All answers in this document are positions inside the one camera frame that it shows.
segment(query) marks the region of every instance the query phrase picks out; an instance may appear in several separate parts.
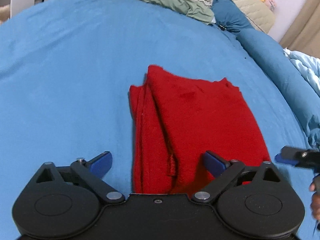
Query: teal pillow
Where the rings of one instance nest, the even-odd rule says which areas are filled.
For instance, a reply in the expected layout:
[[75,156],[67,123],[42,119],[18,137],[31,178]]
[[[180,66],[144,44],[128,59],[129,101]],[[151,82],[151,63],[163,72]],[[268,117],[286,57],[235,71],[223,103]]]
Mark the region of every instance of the teal pillow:
[[223,29],[234,33],[253,29],[247,17],[232,0],[213,0],[211,10],[216,18],[216,24]]

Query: bed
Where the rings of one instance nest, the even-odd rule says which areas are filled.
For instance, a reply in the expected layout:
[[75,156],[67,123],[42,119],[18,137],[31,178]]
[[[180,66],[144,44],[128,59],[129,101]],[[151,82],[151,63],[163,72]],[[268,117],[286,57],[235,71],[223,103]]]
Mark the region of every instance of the bed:
[[[0,27],[0,239],[19,236],[11,208],[39,166],[69,165],[106,150],[104,181],[132,191],[130,85],[150,64],[184,77],[238,86],[271,159],[285,145],[306,148],[300,123],[279,89],[241,46],[217,26],[138,0],[49,0]],[[313,236],[308,185],[313,173],[278,165],[302,199],[298,236]]]

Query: red towel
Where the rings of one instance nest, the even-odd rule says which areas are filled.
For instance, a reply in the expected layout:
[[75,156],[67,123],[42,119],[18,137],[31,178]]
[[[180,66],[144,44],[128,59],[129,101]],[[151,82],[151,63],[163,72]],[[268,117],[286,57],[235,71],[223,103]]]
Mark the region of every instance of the red towel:
[[146,82],[130,87],[136,125],[133,186],[136,193],[192,193],[213,177],[201,155],[258,166],[269,154],[238,87],[175,76],[150,65]]

